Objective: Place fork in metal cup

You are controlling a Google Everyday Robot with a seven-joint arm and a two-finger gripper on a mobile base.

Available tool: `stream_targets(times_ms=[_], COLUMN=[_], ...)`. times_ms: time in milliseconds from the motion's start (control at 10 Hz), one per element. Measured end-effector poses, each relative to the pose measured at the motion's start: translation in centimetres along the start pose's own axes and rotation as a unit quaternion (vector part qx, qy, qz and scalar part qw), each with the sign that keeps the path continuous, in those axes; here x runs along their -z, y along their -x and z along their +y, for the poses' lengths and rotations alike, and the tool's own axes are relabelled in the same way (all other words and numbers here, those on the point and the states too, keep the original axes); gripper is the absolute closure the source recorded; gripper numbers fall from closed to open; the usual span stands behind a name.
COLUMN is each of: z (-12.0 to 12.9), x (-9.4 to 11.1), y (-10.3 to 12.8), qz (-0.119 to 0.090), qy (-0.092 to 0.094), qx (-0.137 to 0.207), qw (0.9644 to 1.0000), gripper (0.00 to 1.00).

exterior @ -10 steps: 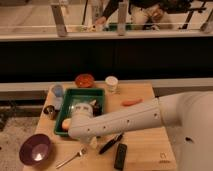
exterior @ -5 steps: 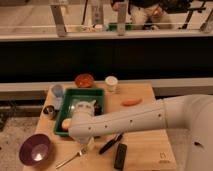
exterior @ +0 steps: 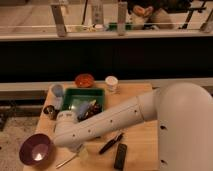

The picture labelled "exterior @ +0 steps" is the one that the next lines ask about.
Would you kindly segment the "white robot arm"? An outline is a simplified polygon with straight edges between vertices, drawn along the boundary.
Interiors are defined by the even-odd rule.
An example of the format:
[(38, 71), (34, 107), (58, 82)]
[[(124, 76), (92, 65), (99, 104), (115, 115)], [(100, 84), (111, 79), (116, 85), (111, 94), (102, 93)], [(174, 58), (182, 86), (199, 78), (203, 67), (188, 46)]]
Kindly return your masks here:
[(61, 111), (53, 142), (76, 152), (87, 140), (153, 120), (160, 171), (213, 171), (213, 96), (193, 83), (136, 95), (81, 122), (74, 112)]

